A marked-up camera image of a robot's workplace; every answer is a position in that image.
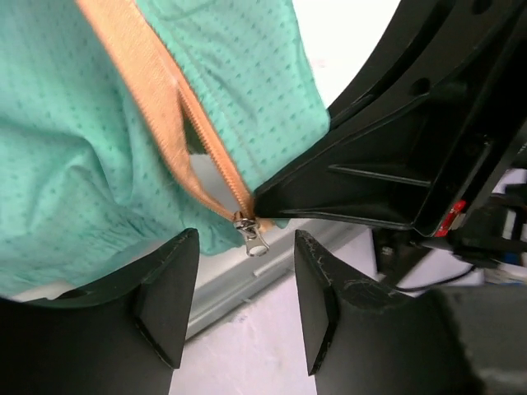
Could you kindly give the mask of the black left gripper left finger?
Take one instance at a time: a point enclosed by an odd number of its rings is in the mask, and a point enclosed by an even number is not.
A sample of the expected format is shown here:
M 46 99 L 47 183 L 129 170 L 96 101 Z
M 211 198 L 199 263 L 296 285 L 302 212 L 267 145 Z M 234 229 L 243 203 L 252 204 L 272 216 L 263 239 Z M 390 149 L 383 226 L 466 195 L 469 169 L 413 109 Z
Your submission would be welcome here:
M 198 260 L 198 232 L 187 229 L 55 300 L 2 299 L 2 393 L 168 393 L 181 363 Z

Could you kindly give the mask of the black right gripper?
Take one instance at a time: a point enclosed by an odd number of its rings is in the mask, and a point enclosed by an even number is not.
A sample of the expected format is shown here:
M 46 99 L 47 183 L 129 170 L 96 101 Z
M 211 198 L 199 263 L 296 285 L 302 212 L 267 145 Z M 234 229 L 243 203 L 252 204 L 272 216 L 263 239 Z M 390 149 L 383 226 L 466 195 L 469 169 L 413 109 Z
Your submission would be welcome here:
M 525 2 L 401 2 L 329 134 L 257 189 L 256 213 L 447 231 L 501 177 L 525 69 Z

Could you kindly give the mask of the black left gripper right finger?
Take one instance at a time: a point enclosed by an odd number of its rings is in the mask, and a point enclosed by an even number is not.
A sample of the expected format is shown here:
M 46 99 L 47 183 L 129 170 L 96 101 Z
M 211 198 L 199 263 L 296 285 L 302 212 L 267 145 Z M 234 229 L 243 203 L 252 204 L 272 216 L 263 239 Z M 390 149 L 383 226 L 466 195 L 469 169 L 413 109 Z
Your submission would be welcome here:
M 308 374 L 319 394 L 480 394 L 439 293 L 379 283 L 295 233 Z

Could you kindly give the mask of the silver zipper pull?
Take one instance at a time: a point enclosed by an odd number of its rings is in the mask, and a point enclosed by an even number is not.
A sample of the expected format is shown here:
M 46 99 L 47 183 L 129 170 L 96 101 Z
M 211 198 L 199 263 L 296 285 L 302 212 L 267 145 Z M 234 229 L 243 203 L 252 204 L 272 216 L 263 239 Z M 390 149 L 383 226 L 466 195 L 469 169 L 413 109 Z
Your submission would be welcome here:
M 269 251 L 269 245 L 262 236 L 257 220 L 250 219 L 237 211 L 234 215 L 233 226 L 242 236 L 245 242 L 245 252 L 249 257 L 261 257 Z

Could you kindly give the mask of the orange and teal jacket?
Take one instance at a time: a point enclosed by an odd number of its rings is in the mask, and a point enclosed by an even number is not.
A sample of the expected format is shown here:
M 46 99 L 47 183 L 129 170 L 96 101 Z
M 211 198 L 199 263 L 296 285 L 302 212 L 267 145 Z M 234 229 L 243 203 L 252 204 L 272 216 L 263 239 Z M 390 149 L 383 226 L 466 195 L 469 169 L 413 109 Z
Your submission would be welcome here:
M 290 1 L 2 2 L 2 295 L 284 227 L 254 191 L 328 130 Z

